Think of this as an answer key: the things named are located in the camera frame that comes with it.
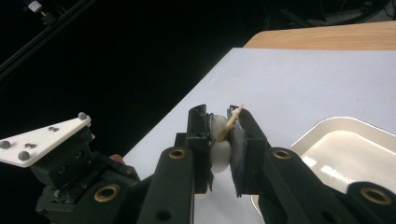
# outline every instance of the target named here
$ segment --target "black cable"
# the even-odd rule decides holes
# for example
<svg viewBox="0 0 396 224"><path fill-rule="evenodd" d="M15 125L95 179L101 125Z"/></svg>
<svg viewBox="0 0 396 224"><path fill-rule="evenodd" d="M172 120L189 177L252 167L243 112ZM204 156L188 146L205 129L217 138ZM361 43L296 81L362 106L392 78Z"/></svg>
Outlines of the black cable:
<svg viewBox="0 0 396 224"><path fill-rule="evenodd" d="M388 11L387 11L387 9L385 7L384 7L384 11L385 11L385 14L387 14L387 16L393 18L393 16L388 13Z"/></svg>
<svg viewBox="0 0 396 224"><path fill-rule="evenodd" d="M355 18L345 20L345 21L338 21L338 22L330 24L329 26L362 23L364 21L367 21L370 18L372 18L373 16L375 16L376 14L378 14L383 8L385 8L385 6L389 3L389 1L390 0L384 1L383 4L379 4L376 7L372 7L371 9L367 10L366 12L364 12L363 14L361 14Z"/></svg>

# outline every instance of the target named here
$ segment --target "bolt head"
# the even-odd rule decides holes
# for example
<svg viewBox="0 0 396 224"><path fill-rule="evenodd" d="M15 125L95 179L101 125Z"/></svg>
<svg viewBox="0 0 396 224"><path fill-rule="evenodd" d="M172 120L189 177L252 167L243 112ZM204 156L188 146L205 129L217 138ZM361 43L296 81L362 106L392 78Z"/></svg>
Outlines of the bolt head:
<svg viewBox="0 0 396 224"><path fill-rule="evenodd" d="M10 148L10 147L11 147L11 144L8 141L1 141L0 142L0 148L7 149L7 148Z"/></svg>

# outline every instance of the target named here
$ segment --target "wooden stick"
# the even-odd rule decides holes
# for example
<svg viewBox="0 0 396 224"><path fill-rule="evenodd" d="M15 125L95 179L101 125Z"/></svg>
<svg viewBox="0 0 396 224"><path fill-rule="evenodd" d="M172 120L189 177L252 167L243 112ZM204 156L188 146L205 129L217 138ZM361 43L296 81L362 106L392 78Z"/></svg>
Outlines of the wooden stick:
<svg viewBox="0 0 396 224"><path fill-rule="evenodd" d="M231 118L227 121L227 123L225 124L224 129L221 131L221 133L219 133L218 135L218 139L216 140L217 142L222 142L224 140L227 139L228 137L228 133L230 132L231 126L233 126L233 124L235 123L236 119L238 119L239 114L242 111L242 107L243 105L240 105L237 109L235 109L233 111L233 115L231 116Z"/></svg>

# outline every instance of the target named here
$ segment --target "small white object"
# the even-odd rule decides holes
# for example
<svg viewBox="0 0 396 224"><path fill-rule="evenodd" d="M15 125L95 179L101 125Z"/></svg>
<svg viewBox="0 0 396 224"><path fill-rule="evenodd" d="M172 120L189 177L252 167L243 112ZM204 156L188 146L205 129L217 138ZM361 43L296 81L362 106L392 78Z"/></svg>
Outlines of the small white object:
<svg viewBox="0 0 396 224"><path fill-rule="evenodd" d="M217 137L224 130L227 119L221 115L214 115L212 119L211 135ZM218 142L215 140L210 152L210 160L212 162L212 172L218 174L227 169L230 164L232 155L231 145L227 140Z"/></svg>
<svg viewBox="0 0 396 224"><path fill-rule="evenodd" d="M18 134L0 142L9 142L10 147L0 148L0 162L28 167L59 146L63 141L91 123L91 118L70 119L28 133ZM29 158L21 156L23 151Z"/></svg>
<svg viewBox="0 0 396 224"><path fill-rule="evenodd" d="M231 159L231 145L228 141L216 142L210 153L212 172L218 174L227 169Z"/></svg>
<svg viewBox="0 0 396 224"><path fill-rule="evenodd" d="M39 2L33 1L27 7L29 7L29 9L32 10L33 12L37 12L42 6Z"/></svg>

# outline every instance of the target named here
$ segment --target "screw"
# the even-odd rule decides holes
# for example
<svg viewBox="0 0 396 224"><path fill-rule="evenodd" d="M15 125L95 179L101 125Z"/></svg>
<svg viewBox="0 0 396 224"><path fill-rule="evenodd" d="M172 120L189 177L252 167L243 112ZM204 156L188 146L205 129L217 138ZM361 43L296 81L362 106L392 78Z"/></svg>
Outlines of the screw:
<svg viewBox="0 0 396 224"><path fill-rule="evenodd" d="M27 161L30 159L30 154L27 151L22 151L20 154L18 154L18 159L21 161Z"/></svg>
<svg viewBox="0 0 396 224"><path fill-rule="evenodd" d="M0 148L7 149L9 147L11 147L11 144L8 141L1 141L0 142Z"/></svg>
<svg viewBox="0 0 396 224"><path fill-rule="evenodd" d="M26 143L25 145L24 145L24 147L29 147L29 148L34 148L34 147L36 147L37 145L36 144L30 144L30 143Z"/></svg>
<svg viewBox="0 0 396 224"><path fill-rule="evenodd" d="M87 115L84 112L79 112L78 113L78 118L81 120L84 120L87 118Z"/></svg>
<svg viewBox="0 0 396 224"><path fill-rule="evenodd" d="M49 127L49 131L58 132L59 128Z"/></svg>

